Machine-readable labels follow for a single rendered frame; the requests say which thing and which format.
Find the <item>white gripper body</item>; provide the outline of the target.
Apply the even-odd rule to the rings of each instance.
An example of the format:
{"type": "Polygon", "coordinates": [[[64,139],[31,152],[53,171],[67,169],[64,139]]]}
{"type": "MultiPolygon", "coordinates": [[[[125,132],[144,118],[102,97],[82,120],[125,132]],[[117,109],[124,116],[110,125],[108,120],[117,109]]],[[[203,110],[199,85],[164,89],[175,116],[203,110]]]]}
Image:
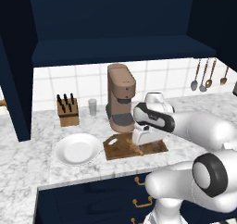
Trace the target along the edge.
{"type": "Polygon", "coordinates": [[[162,131],[139,131],[135,129],[132,134],[132,142],[136,145],[143,145],[163,140],[165,137],[166,134],[162,131]]]}

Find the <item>brown wooden cutting board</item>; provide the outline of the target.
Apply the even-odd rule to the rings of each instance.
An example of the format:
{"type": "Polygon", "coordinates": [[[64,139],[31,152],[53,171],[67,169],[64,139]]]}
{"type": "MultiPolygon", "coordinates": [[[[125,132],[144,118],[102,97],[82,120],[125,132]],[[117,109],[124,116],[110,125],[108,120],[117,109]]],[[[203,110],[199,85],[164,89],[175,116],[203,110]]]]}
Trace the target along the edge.
{"type": "Polygon", "coordinates": [[[162,140],[143,145],[132,142],[132,134],[119,133],[110,136],[103,142],[107,160],[121,159],[132,156],[144,156],[167,152],[168,148],[162,140]]]}

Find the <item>dark blue base cabinet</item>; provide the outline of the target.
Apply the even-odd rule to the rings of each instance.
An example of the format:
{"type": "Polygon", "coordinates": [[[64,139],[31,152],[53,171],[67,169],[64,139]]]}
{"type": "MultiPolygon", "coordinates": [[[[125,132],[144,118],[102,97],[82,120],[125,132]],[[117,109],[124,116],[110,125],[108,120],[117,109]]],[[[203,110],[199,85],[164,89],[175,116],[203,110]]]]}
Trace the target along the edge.
{"type": "Polygon", "coordinates": [[[35,224],[132,224],[143,222],[155,207],[148,199],[145,175],[98,180],[40,191],[35,224]]]}

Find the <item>dark blue cabinet door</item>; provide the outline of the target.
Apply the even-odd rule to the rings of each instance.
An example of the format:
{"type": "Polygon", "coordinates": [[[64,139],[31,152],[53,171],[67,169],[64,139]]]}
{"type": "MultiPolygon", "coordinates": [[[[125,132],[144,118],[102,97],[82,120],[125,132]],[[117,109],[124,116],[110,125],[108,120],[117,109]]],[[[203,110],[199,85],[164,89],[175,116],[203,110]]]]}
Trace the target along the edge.
{"type": "Polygon", "coordinates": [[[237,0],[193,0],[187,35],[237,72],[237,0]]]}
{"type": "Polygon", "coordinates": [[[31,138],[31,56],[37,43],[31,0],[0,0],[0,86],[20,142],[31,138]]]}

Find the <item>brown coffee machine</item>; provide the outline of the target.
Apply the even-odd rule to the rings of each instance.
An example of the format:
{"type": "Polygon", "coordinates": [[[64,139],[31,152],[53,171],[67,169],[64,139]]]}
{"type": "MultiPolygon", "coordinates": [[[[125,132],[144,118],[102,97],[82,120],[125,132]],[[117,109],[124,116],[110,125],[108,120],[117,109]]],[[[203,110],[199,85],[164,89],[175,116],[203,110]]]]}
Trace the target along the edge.
{"type": "Polygon", "coordinates": [[[123,64],[107,67],[106,113],[113,131],[127,133],[133,131],[131,99],[135,96],[136,80],[123,64]]]}

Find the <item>clear drinking glass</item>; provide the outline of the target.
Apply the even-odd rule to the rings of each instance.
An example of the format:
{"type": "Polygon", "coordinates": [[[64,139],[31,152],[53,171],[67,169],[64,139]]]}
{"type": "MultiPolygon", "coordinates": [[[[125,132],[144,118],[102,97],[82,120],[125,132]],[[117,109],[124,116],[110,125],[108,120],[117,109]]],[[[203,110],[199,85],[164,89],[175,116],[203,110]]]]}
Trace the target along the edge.
{"type": "Polygon", "coordinates": [[[92,98],[88,100],[88,106],[89,106],[89,111],[91,116],[96,115],[96,107],[97,107],[97,101],[92,98]]]}

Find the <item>silver hanging spoon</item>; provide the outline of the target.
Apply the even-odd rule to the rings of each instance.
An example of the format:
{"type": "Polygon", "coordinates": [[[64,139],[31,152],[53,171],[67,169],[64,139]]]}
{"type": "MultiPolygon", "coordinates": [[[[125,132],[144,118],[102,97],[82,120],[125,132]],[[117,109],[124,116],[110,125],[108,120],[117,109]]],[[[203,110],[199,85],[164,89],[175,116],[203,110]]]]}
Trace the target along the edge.
{"type": "Polygon", "coordinates": [[[194,80],[191,82],[191,90],[193,92],[197,89],[197,76],[198,76],[198,73],[199,73],[200,66],[201,66],[201,58],[198,61],[198,65],[197,65],[197,68],[196,68],[196,71],[195,71],[194,80]]]}

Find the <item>white plate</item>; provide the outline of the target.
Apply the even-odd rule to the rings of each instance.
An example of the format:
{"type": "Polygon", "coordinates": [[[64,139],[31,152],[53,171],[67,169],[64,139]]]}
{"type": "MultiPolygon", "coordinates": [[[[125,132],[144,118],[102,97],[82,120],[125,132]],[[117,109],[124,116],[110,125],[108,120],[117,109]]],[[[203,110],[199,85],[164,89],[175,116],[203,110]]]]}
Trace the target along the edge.
{"type": "Polygon", "coordinates": [[[55,155],[65,165],[81,166],[92,162],[102,150],[102,143],[92,134],[76,133],[56,144],[55,155]]]}

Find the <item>silver hanging ladle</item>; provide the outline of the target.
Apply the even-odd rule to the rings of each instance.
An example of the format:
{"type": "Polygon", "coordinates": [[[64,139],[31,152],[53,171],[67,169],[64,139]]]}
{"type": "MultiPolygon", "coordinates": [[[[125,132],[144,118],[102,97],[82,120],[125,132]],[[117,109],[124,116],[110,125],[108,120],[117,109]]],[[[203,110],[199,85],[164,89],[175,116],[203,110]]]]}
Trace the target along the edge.
{"type": "Polygon", "coordinates": [[[202,80],[201,80],[201,83],[200,83],[200,86],[199,86],[199,91],[202,92],[202,93],[206,91],[206,87],[204,85],[204,79],[205,79],[206,71],[207,71],[207,68],[208,68],[208,63],[209,63],[209,58],[206,61],[203,76],[202,76],[202,80]]]}

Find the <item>wooden knife block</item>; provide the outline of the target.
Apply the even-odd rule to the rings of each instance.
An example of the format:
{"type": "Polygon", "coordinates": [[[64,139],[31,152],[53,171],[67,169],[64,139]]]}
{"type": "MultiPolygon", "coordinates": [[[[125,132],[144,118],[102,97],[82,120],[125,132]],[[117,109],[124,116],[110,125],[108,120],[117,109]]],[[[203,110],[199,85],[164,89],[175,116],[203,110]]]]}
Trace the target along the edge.
{"type": "Polygon", "coordinates": [[[79,109],[77,99],[74,97],[74,105],[71,102],[70,97],[68,97],[69,104],[66,105],[63,97],[60,97],[62,101],[62,105],[60,105],[56,99],[57,104],[57,114],[60,119],[60,126],[78,126],[80,124],[79,120],[79,109]]]}

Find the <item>small copper hanging spoon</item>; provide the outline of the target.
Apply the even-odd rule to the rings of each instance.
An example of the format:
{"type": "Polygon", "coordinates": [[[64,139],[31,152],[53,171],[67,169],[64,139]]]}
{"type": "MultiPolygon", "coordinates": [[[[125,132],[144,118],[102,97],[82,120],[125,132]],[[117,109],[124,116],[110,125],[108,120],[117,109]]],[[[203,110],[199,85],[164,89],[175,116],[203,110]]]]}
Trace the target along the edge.
{"type": "Polygon", "coordinates": [[[224,76],[220,79],[220,85],[224,85],[227,82],[227,74],[229,71],[229,67],[226,67],[224,76]]]}

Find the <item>dark blue wall cabinet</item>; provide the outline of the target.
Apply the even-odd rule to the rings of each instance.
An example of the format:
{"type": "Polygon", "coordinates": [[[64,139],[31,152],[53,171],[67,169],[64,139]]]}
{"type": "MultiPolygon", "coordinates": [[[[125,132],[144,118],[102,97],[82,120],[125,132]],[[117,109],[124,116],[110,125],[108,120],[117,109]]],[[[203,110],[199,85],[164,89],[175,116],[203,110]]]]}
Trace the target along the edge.
{"type": "Polygon", "coordinates": [[[207,57],[187,34],[193,0],[31,0],[35,67],[207,57]]]}

